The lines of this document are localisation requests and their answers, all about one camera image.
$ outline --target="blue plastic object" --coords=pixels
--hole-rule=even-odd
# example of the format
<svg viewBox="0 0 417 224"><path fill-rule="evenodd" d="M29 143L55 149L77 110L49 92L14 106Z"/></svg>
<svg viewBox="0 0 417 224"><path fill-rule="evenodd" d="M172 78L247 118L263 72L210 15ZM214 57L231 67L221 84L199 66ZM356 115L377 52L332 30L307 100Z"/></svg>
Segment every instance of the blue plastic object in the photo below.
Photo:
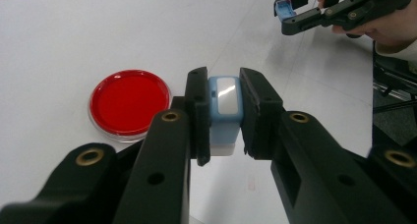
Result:
<svg viewBox="0 0 417 224"><path fill-rule="evenodd" d="M227 156L234 151L243 119L242 92L239 78L211 77L210 90L210 153Z"/></svg>
<svg viewBox="0 0 417 224"><path fill-rule="evenodd" d="M292 9L291 0L281 0L276 2L275 11L281 21L297 15Z"/></svg>

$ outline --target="human hand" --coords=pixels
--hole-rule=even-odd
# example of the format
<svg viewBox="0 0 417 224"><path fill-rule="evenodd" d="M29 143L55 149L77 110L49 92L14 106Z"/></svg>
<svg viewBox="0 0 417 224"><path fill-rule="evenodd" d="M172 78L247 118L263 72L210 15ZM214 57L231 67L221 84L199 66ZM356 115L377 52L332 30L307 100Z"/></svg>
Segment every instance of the human hand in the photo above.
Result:
<svg viewBox="0 0 417 224"><path fill-rule="evenodd" d="M325 0L318 1L319 7L323 8ZM333 26L332 31L354 35L366 34L373 38L380 49L384 49L385 52L398 52L417 39L417 0L411 0L402 10L396 10L352 30Z"/></svg>

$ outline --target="brass screw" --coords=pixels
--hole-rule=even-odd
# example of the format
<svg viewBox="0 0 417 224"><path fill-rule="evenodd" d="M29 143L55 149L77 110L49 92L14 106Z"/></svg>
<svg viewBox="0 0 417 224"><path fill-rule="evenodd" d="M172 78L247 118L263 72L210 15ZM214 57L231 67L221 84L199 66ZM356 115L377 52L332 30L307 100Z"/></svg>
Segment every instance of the brass screw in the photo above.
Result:
<svg viewBox="0 0 417 224"><path fill-rule="evenodd" d="M100 148L90 148L77 156L76 163L79 166L90 166L104 157L104 151Z"/></svg>
<svg viewBox="0 0 417 224"><path fill-rule="evenodd" d="M307 123L310 120L309 117L307 117L307 115L301 113L292 113L289 115L289 117L297 123Z"/></svg>
<svg viewBox="0 0 417 224"><path fill-rule="evenodd" d="M169 111L162 115L162 120L165 122L175 122L180 118L180 115L178 113Z"/></svg>
<svg viewBox="0 0 417 224"><path fill-rule="evenodd" d="M356 13L355 13L355 12L350 12L350 13L349 13L349 19L350 19L350 20L354 20L354 19L356 19Z"/></svg>
<svg viewBox="0 0 417 224"><path fill-rule="evenodd" d="M387 160L401 167L414 168L417 165L411 155L402 151L387 150L385 156Z"/></svg>

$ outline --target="screw hole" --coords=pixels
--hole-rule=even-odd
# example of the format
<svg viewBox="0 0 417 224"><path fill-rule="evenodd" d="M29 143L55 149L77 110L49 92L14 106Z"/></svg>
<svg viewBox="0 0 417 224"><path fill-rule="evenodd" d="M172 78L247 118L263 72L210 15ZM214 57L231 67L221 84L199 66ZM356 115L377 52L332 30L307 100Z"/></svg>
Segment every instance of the screw hole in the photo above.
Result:
<svg viewBox="0 0 417 224"><path fill-rule="evenodd" d="M309 117L301 113L293 113L289 116L293 121L297 123L307 123L309 122Z"/></svg>
<svg viewBox="0 0 417 224"><path fill-rule="evenodd" d="M341 184L343 184L343 185L345 185L347 187L354 187L356 185L355 181L351 177L349 177L347 175L339 175L337 177L337 180Z"/></svg>
<svg viewBox="0 0 417 224"><path fill-rule="evenodd" d="M153 186L163 183L164 180L165 176L163 176L162 173L153 173L152 175L148 176L148 183Z"/></svg>
<svg viewBox="0 0 417 224"><path fill-rule="evenodd" d="M408 153L396 150L388 150L386 151L386 159L390 162L407 168L413 168L416 166L416 162L413 157L411 157Z"/></svg>
<svg viewBox="0 0 417 224"><path fill-rule="evenodd" d="M162 120L165 122L174 122L177 121L179 118L180 116L174 112L167 112L162 115Z"/></svg>
<svg viewBox="0 0 417 224"><path fill-rule="evenodd" d="M90 148L80 153L76 158L76 163L79 166L90 166L97 163L104 156L104 151L99 148Z"/></svg>

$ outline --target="white table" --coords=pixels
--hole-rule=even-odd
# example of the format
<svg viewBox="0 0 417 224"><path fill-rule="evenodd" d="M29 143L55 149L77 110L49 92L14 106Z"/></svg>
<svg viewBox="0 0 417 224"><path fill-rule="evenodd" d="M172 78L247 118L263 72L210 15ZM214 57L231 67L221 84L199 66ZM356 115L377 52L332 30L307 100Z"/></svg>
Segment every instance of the white table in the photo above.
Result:
<svg viewBox="0 0 417 224"><path fill-rule="evenodd" d="M0 0L0 207L40 191L72 149L105 142L88 117L105 77L150 71L183 95L187 73L262 72L287 110L314 115L366 155L372 131L371 40L314 28L280 33L274 0ZM195 223L287 223L270 162L243 153L193 161Z"/></svg>

